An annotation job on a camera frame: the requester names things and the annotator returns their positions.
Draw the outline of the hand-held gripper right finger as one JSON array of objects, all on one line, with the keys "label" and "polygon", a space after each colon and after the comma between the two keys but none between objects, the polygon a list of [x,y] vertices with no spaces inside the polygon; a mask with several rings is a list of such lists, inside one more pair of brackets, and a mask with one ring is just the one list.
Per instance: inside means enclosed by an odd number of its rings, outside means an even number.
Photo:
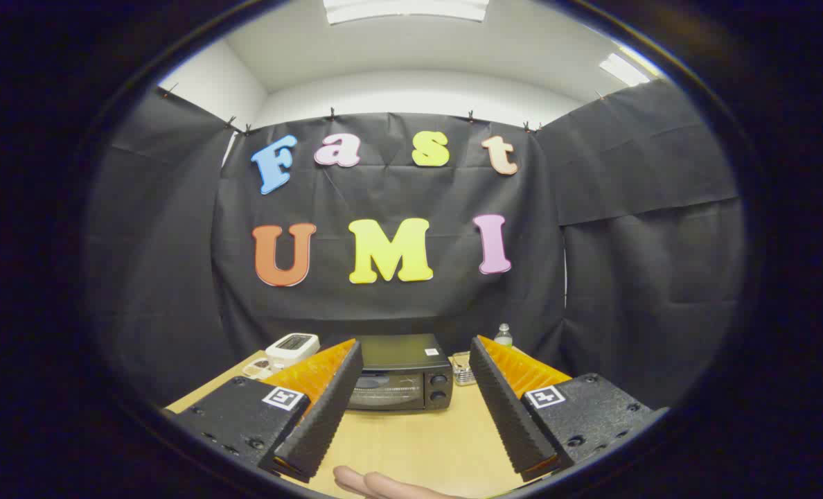
[{"label": "hand-held gripper right finger", "polygon": [[476,337],[470,365],[513,470],[529,481],[591,462],[666,413],[599,374],[571,377]]}]

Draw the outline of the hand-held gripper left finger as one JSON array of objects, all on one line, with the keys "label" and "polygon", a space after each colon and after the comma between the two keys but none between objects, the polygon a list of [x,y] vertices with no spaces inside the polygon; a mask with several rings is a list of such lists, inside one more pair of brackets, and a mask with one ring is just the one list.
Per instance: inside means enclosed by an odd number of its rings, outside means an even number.
[{"label": "hand-held gripper left finger", "polygon": [[349,339],[263,380],[235,376],[172,417],[181,431],[253,473],[317,474],[363,369]]}]

